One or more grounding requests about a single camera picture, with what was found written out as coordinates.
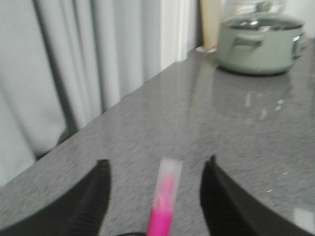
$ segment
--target white curtain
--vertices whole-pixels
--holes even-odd
[[[0,186],[185,58],[200,27],[179,8],[197,18],[198,0],[2,0]]]

